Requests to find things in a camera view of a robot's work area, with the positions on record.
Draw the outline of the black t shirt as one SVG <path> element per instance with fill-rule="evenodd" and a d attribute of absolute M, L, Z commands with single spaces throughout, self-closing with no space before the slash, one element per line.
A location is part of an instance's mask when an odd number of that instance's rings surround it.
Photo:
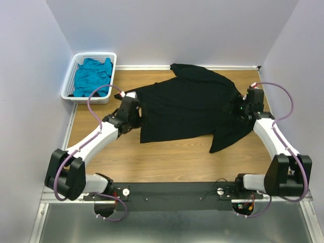
<path fill-rule="evenodd" d="M 227 110 L 239 94 L 233 81 L 204 67 L 172 64 L 175 77 L 133 89 L 140 101 L 140 142 L 162 142 L 213 135 L 210 152 L 248 135 L 253 127 Z"/>

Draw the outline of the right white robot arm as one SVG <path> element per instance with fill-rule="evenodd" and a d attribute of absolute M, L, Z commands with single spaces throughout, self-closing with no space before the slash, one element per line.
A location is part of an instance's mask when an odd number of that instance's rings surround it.
<path fill-rule="evenodd" d="M 233 193 L 245 198 L 251 191 L 300 201 L 308 191 L 312 160 L 300 154 L 284 137 L 271 112 L 264 111 L 264 91 L 250 86 L 246 95 L 234 92 L 224 106 L 244 124 L 250 126 L 266 147 L 271 163 L 266 174 L 238 174 Z"/>

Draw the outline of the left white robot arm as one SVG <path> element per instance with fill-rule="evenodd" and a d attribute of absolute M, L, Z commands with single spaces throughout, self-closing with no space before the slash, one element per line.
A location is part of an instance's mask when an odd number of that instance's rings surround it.
<path fill-rule="evenodd" d="M 113 180 L 100 173 L 87 174 L 86 166 L 109 143 L 141 126 L 139 108 L 138 99 L 125 96 L 120 107 L 83 140 L 52 153 L 45 186 L 54 191 L 57 200 L 76 200 L 84 193 L 95 193 L 101 200 L 113 195 Z"/>

